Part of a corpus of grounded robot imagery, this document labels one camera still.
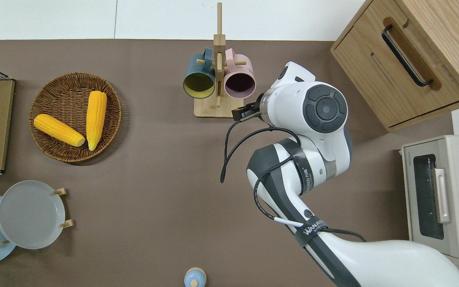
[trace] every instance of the corn cob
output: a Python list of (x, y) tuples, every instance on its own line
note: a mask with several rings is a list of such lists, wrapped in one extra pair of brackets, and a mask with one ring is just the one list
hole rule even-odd
[(88, 99), (88, 111), (86, 112), (86, 139), (88, 148), (94, 151), (104, 127), (106, 117), (107, 95), (101, 91), (93, 91)]
[(42, 113), (36, 116), (33, 120), (33, 125), (49, 136), (74, 147), (80, 147), (84, 144), (84, 136), (48, 114)]

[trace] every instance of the round woven basket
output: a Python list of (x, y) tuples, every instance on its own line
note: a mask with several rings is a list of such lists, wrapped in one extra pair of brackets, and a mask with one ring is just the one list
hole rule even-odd
[[(94, 151), (88, 141), (73, 147), (38, 130), (33, 120), (48, 114), (86, 137), (86, 111), (91, 91), (107, 95), (106, 117), (102, 137)], [(38, 148), (47, 156), (65, 162), (80, 162), (100, 154), (116, 136), (122, 121), (122, 105), (111, 84), (91, 73), (68, 73), (47, 83), (37, 94), (29, 111), (29, 129)]]

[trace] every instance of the toaster oven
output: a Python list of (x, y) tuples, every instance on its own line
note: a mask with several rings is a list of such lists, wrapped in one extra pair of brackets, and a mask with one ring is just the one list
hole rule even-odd
[(403, 145), (400, 153), (410, 240), (459, 268), (459, 136)]

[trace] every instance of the wooden base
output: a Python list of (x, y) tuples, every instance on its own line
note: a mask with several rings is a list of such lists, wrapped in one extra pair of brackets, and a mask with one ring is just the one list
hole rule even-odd
[(59, 195), (59, 196), (62, 196), (62, 195), (66, 195), (67, 194), (67, 190), (65, 189), (65, 187), (62, 187), (60, 189), (56, 189), (53, 194), (55, 195)]
[(73, 226), (73, 220), (66, 220), (65, 223), (60, 224), (60, 227), (67, 228)]
[(198, 118), (233, 118), (231, 110), (244, 106), (242, 98), (232, 98), (222, 90), (220, 97), (220, 107), (217, 107), (217, 93), (213, 93), (208, 98), (194, 100), (194, 115)]

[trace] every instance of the black strap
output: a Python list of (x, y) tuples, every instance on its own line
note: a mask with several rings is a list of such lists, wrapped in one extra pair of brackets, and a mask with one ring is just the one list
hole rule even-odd
[(304, 248), (313, 238), (318, 236), (318, 231), (325, 227), (327, 227), (327, 224), (323, 220), (318, 216), (313, 216), (302, 227), (297, 228), (295, 240)]
[(296, 143), (289, 138), (285, 138), (278, 143), (282, 145), (289, 154), (291, 154), (295, 167), (297, 167), (298, 176), (302, 180), (302, 191), (299, 196), (301, 196), (304, 192), (308, 192), (313, 189), (315, 180), (313, 170), (311, 169), (311, 165), (309, 164), (306, 154), (302, 150), (302, 147), (300, 147), (300, 143)]

